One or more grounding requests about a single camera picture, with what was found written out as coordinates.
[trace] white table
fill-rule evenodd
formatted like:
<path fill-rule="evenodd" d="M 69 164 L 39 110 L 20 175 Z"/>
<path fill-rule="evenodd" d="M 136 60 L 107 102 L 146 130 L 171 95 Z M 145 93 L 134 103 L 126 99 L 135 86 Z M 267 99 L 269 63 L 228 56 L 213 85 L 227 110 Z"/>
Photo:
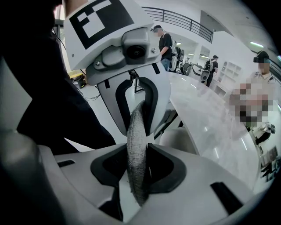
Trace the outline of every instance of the white table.
<path fill-rule="evenodd" d="M 194 144 L 206 157 L 253 189 L 259 157 L 245 126 L 232 116 L 224 100 L 193 78 L 169 73 L 170 100 Z"/>

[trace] gray towel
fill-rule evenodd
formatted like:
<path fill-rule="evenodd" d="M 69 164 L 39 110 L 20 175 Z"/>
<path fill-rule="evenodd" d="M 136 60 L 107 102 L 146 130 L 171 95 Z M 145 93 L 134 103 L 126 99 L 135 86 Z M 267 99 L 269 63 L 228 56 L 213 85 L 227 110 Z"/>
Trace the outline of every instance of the gray towel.
<path fill-rule="evenodd" d="M 143 103 L 142 101 L 133 111 L 127 133 L 127 171 L 129 183 L 131 191 L 140 206 L 142 206 L 148 198 L 144 182 L 146 173 L 147 137 L 142 113 Z"/>

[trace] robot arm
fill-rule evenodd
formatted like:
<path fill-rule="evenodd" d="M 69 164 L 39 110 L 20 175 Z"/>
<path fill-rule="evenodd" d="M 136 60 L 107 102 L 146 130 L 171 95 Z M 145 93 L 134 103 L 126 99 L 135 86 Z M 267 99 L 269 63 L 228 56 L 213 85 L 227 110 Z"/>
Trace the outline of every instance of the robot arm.
<path fill-rule="evenodd" d="M 130 123 L 125 92 L 134 78 L 139 78 L 146 92 L 143 110 L 147 136 L 161 122 L 170 97 L 159 49 L 149 40 L 152 25 L 150 17 L 131 0 L 87 2 L 71 12 L 64 23 L 71 69 L 86 68 L 88 83 L 97 84 L 125 136 Z"/>

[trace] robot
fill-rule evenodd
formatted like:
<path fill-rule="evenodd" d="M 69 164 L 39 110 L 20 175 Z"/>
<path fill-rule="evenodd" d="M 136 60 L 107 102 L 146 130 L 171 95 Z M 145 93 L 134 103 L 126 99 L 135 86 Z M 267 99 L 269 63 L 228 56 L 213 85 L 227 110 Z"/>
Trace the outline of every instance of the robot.
<path fill-rule="evenodd" d="M 169 101 L 169 78 L 148 38 L 152 25 L 131 0 L 87 2 L 65 20 L 71 69 L 86 68 L 88 83 L 97 85 L 123 135 L 130 124 L 125 92 L 133 79 L 138 77 L 146 93 L 147 136 L 157 129 Z M 53 221 L 122 224 L 119 180 L 127 167 L 126 143 L 59 156 L 14 132 L 1 134 L 1 144 L 1 168 Z M 230 224 L 239 220 L 228 215 L 253 197 L 245 184 L 204 157 L 149 143 L 146 161 L 149 197 L 128 224 Z"/>

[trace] railing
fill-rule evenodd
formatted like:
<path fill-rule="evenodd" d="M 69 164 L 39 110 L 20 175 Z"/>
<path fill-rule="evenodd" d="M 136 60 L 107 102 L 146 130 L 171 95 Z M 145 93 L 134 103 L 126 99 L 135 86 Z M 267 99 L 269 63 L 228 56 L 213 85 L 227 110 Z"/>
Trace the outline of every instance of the railing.
<path fill-rule="evenodd" d="M 147 14 L 154 20 L 170 23 L 193 33 L 198 34 L 208 42 L 212 43 L 213 32 L 201 25 L 200 23 L 190 19 L 184 15 L 159 8 L 143 7 Z"/>

